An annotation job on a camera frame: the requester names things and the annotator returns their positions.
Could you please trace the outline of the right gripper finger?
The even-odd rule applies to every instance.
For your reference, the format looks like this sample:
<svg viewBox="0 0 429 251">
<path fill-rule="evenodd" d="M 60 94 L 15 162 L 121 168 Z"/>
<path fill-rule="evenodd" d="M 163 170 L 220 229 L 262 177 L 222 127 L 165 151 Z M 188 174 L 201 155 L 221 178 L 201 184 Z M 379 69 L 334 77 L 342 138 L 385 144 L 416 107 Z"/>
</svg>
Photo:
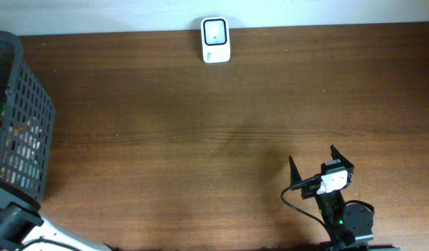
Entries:
<svg viewBox="0 0 429 251">
<path fill-rule="evenodd" d="M 292 156 L 289 156 L 289 168 L 290 168 L 290 186 L 293 187 L 300 182 L 302 182 L 302 178 L 300 173 L 296 167 L 294 159 Z"/>
<path fill-rule="evenodd" d="M 339 160 L 346 169 L 354 168 L 354 165 L 345 156 L 343 156 L 333 144 L 330 145 L 330 148 L 331 148 L 331 157 L 333 158 L 333 160 Z"/>
</svg>

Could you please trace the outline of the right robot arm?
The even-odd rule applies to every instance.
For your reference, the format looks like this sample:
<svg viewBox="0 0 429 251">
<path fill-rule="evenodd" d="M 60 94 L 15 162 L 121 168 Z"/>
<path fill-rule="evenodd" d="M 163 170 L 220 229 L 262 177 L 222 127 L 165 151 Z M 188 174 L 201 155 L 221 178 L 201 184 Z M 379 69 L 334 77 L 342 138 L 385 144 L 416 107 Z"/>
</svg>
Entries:
<svg viewBox="0 0 429 251">
<path fill-rule="evenodd" d="M 375 209 L 359 200 L 345 201 L 341 193 L 354 174 L 354 165 L 335 146 L 330 146 L 332 160 L 321 165 L 321 172 L 303 180 L 293 157 L 289 157 L 290 185 L 280 198 L 295 211 L 321 224 L 330 241 L 319 244 L 320 250 L 368 250 L 374 236 Z M 315 199 L 321 218 L 317 218 L 285 200 L 288 191 L 300 190 L 302 199 Z"/>
</svg>

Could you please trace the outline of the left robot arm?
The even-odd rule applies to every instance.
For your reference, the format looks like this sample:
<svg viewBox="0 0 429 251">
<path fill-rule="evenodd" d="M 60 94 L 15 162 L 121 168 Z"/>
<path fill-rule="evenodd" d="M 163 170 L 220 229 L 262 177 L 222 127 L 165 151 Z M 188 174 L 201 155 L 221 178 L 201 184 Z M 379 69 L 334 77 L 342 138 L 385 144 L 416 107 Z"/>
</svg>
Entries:
<svg viewBox="0 0 429 251">
<path fill-rule="evenodd" d="M 112 249 L 54 224 L 35 199 L 0 181 L 0 250 Z"/>
</svg>

